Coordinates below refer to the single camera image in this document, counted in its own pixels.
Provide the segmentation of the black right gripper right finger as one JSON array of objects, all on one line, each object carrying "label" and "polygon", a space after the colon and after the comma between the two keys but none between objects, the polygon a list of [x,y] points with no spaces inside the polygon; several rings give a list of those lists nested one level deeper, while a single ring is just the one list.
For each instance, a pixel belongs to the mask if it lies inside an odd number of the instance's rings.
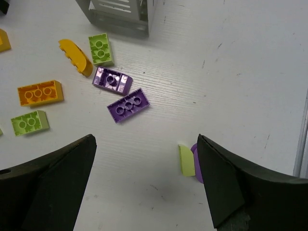
[{"label": "black right gripper right finger", "polygon": [[203,135],[197,151],[216,230],[307,230],[307,179],[260,166]]}]

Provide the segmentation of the light green curved lego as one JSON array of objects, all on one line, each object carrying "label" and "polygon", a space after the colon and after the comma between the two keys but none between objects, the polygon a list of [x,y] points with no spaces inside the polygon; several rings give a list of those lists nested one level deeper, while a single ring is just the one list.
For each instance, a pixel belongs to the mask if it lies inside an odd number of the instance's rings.
[{"label": "light green curved lego", "polygon": [[185,145],[179,144],[180,169],[183,176],[195,176],[194,157],[192,151]]}]

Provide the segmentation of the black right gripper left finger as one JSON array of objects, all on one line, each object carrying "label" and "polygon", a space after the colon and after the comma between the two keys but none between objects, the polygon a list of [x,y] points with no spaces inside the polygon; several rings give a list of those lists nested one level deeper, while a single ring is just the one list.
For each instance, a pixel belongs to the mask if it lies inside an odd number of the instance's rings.
[{"label": "black right gripper left finger", "polygon": [[96,154],[89,134],[0,172],[2,231],[72,231]]}]

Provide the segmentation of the purple curved lego brick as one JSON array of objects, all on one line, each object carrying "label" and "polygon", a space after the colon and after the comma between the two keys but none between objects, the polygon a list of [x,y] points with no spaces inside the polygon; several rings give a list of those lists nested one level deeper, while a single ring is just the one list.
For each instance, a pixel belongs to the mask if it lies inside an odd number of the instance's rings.
[{"label": "purple curved lego brick", "polygon": [[92,85],[122,96],[128,95],[133,78],[106,67],[98,67]]}]

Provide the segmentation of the green lego brick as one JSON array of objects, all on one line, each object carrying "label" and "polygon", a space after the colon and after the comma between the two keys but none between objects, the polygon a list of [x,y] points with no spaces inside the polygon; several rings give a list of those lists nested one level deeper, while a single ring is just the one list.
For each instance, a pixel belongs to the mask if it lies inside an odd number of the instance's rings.
[{"label": "green lego brick", "polygon": [[36,110],[11,119],[16,137],[41,132],[50,128],[45,111]]},{"label": "green lego brick", "polygon": [[112,47],[106,33],[89,37],[90,51],[95,66],[113,66]]}]

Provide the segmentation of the purple round lego piece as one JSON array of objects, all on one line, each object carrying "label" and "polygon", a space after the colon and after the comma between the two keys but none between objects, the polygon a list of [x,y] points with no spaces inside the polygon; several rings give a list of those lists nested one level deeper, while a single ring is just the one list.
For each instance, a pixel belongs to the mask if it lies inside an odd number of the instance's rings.
[{"label": "purple round lego piece", "polygon": [[193,153],[193,158],[194,158],[195,177],[200,183],[203,184],[204,182],[203,182],[202,173],[201,173],[201,169],[199,165],[199,159],[198,159],[197,143],[195,143],[191,147],[191,152]]}]

